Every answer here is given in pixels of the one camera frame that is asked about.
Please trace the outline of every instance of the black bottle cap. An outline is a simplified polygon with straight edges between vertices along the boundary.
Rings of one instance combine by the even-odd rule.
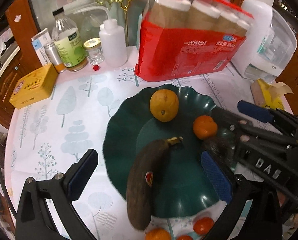
[[[53,16],[55,16],[55,15],[58,15],[58,14],[60,14],[60,13],[62,13],[62,12],[64,12],[63,7],[61,7],[61,8],[59,8],[59,9],[53,11],[52,14],[53,14]]]

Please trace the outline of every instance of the banana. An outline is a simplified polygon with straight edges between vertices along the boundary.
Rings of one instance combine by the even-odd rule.
[[[127,211],[135,229],[145,230],[151,220],[153,174],[170,146],[180,143],[182,137],[159,139],[148,143],[136,156],[127,182]]]

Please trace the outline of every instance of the barcode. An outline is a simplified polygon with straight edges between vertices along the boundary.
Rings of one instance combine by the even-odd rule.
[[[222,63],[224,63],[224,60],[219,61],[219,63],[217,64],[217,66],[215,66],[214,70],[218,69],[221,67]]]

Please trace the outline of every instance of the white dispenser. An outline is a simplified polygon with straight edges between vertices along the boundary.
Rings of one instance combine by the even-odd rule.
[[[254,22],[231,62],[244,78],[262,78],[271,83],[293,56],[296,37],[283,17],[269,5],[245,0],[241,8],[253,15]]]
[[[109,19],[100,25],[99,37],[105,62],[111,67],[120,67],[127,61],[124,28],[116,19]]]

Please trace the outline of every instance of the tablecloth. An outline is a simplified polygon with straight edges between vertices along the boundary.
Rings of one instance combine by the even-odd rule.
[[[79,200],[73,202],[74,208],[98,240],[144,239],[144,233],[134,230],[127,219],[126,201],[111,184],[102,154],[108,121],[120,104],[145,87],[166,83],[193,87],[198,93],[210,96],[217,106],[235,113],[238,113],[238,101],[253,102],[250,80],[243,79],[231,66],[218,73],[153,83],[134,73],[136,48],[128,48],[128,53],[128,62],[118,69],[102,63],[96,72],[87,65],[76,73],[60,74],[48,99],[15,110],[7,138],[5,174],[16,209],[26,178],[44,180],[51,179],[57,172],[65,173],[87,149],[93,148],[98,152],[99,164]],[[253,122],[256,126],[274,129],[256,120]],[[247,179],[260,179],[241,165],[237,170]],[[69,238],[52,201],[47,203],[59,232]],[[193,233],[195,219],[207,214],[216,220],[224,207],[225,202],[219,201],[193,217],[167,220],[153,217],[148,230],[163,227],[172,237],[186,233],[195,240],[198,238]],[[249,207],[250,202],[232,236],[239,232]]]

